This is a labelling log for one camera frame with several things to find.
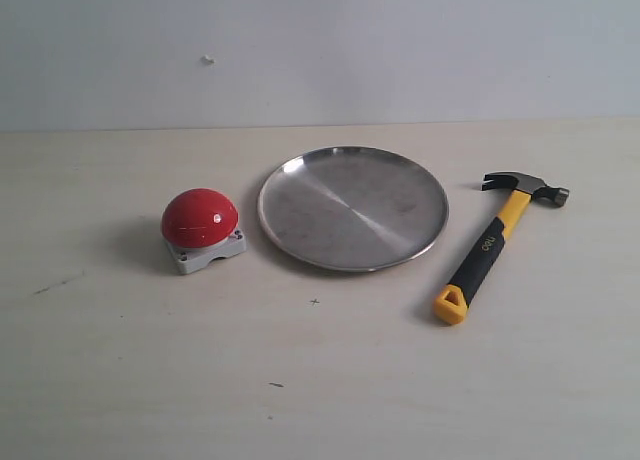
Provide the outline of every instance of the table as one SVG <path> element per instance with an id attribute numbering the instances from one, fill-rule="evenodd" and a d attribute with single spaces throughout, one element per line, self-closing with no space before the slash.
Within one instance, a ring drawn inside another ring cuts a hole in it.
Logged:
<path id="1" fill-rule="evenodd" d="M 640 440 L 640 118 L 0 136 L 0 457 L 624 459 Z M 450 203 L 422 257 L 306 267 L 256 220 L 274 168 L 367 145 Z M 533 205 L 465 323 L 431 300 L 505 200 L 485 173 L 571 189 Z M 237 204 L 248 252 L 178 276 L 178 193 Z"/>

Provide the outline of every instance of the white wall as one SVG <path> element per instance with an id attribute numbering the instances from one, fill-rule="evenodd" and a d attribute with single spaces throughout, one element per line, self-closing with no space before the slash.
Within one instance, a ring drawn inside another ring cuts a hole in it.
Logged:
<path id="1" fill-rule="evenodd" d="M 0 130 L 640 114 L 639 1 L 0 0 Z"/>

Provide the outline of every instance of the handle end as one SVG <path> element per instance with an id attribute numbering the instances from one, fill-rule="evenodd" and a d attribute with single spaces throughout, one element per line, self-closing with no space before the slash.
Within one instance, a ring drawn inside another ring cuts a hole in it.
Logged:
<path id="1" fill-rule="evenodd" d="M 467 302 L 460 287 L 447 285 L 433 302 L 433 312 L 449 325 L 461 323 L 467 316 Z"/>

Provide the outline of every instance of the hammer handle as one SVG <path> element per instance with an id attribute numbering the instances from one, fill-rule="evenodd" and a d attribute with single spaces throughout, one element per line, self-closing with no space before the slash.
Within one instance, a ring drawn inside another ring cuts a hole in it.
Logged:
<path id="1" fill-rule="evenodd" d="M 482 281 L 500 255 L 505 241 L 526 210 L 531 195 L 518 190 L 511 193 L 500 213 L 480 235 L 449 283 L 434 302 L 434 313 L 454 325 L 462 322 Z"/>

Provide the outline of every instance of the black rubber grip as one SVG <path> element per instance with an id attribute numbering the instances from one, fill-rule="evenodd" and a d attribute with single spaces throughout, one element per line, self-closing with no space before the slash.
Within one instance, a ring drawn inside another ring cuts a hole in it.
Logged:
<path id="1" fill-rule="evenodd" d="M 496 217 L 475 243 L 449 282 L 460 287 L 467 306 L 504 247 L 504 224 Z"/>

